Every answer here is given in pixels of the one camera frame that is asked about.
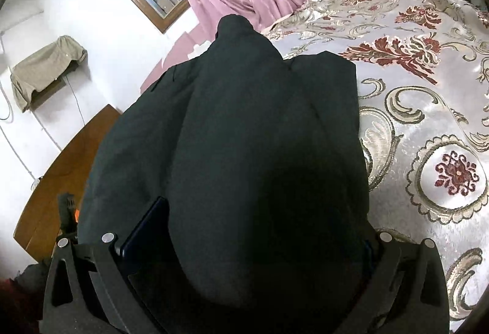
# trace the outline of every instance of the metal screw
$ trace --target metal screw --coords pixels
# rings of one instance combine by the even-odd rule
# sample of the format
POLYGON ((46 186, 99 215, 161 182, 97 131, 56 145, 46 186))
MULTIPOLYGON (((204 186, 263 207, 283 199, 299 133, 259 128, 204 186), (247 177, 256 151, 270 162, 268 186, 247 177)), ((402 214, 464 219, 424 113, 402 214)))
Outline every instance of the metal screw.
POLYGON ((387 232, 382 232, 380 234, 380 238, 382 241, 389 243, 392 240, 392 235, 390 233, 387 233, 387 232))
POLYGON ((104 234, 104 236, 102 236, 102 241, 104 243, 110 243, 112 240, 114 240, 115 237, 116 236, 113 233, 108 232, 108 233, 104 234))
POLYGON ((432 241, 431 239, 426 239, 425 245, 426 245, 426 247, 429 247, 429 248, 435 248, 435 242, 432 241))
POLYGON ((58 247, 62 248, 66 245, 68 245, 69 241, 67 238, 62 238, 62 239, 59 239, 58 241, 58 247))

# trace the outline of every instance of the black jacket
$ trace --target black jacket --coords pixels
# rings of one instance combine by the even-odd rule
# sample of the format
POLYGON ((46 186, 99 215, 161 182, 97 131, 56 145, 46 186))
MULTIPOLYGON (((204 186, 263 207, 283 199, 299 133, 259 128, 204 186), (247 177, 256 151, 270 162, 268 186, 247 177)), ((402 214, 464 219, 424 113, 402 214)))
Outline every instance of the black jacket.
POLYGON ((354 64, 284 61, 226 16, 207 52, 170 68, 102 142, 79 241, 130 231, 162 196, 181 282, 153 265, 134 286, 170 334, 328 332, 369 263, 358 127, 354 64))

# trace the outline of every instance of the electrical wire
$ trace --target electrical wire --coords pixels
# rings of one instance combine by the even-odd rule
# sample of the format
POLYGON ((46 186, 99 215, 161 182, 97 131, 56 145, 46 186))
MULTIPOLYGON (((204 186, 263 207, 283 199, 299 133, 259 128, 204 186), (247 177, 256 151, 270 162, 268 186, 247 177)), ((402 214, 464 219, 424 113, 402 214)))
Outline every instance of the electrical wire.
POLYGON ((20 158, 19 154, 17 151, 14 149, 13 145, 10 143, 10 140, 7 138, 7 135, 5 134, 5 131, 3 131, 3 127, 0 126, 0 131, 2 132, 3 136, 5 137, 7 143, 9 144, 11 150, 15 154, 15 156, 19 159, 20 163, 24 166, 25 170, 29 173, 29 175, 32 177, 34 181, 36 181, 36 177, 31 173, 31 171, 28 169, 28 167, 25 165, 24 161, 20 158))
POLYGON ((0 120, 2 120, 3 122, 5 122, 8 119, 10 119, 11 116, 13 116, 13 110, 12 110, 12 105, 10 104, 10 100, 7 98, 7 95, 5 93, 5 90, 3 89, 2 82, 0 82, 0 90, 2 91, 3 98, 5 98, 5 101, 7 102, 7 106, 8 106, 8 115, 7 115, 7 117, 5 117, 5 118, 0 117, 0 120))
POLYGON ((82 117, 82 121, 83 121, 83 126, 86 126, 85 124, 85 119, 83 118, 83 115, 82 115, 82 110, 80 109, 80 104, 78 103, 78 98, 76 98, 76 94, 75 92, 73 91, 73 87, 71 85, 71 83, 69 82, 69 79, 68 79, 68 76, 65 75, 64 78, 66 79, 66 81, 68 82, 68 86, 69 88, 72 89, 72 93, 73 93, 73 97, 75 97, 75 101, 76 101, 76 106, 78 107, 78 112, 80 113, 80 116, 82 117))
POLYGON ((58 145, 58 143, 54 140, 53 137, 51 137, 51 134, 49 133, 49 131, 46 130, 46 127, 44 127, 44 125, 41 123, 41 120, 39 120, 39 118, 37 117, 36 113, 31 110, 32 112, 32 115, 36 118, 37 122, 39 123, 39 125, 42 127, 42 129, 44 130, 44 132, 46 133, 46 135, 50 138, 50 140, 53 142, 53 144, 58 148, 58 150, 61 152, 62 149, 61 147, 58 145))

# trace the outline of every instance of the bed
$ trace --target bed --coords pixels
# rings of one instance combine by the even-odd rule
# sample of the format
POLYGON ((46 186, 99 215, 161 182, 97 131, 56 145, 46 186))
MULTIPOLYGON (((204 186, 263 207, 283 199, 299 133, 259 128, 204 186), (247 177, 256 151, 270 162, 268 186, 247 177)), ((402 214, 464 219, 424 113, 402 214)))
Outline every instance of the bed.
POLYGON ((266 36, 284 59, 355 62, 369 221, 436 241, 456 331, 489 279, 489 13, 463 0, 310 0, 266 36))

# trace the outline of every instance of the floral bedspread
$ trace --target floral bedspread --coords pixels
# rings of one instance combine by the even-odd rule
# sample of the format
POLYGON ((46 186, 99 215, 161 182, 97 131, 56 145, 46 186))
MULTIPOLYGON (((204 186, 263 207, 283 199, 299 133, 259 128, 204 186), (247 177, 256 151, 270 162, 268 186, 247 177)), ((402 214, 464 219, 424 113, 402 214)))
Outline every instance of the floral bedspread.
POLYGON ((489 13, 463 0, 310 0, 266 35, 356 63, 371 224, 434 239, 450 328, 489 281, 489 13))

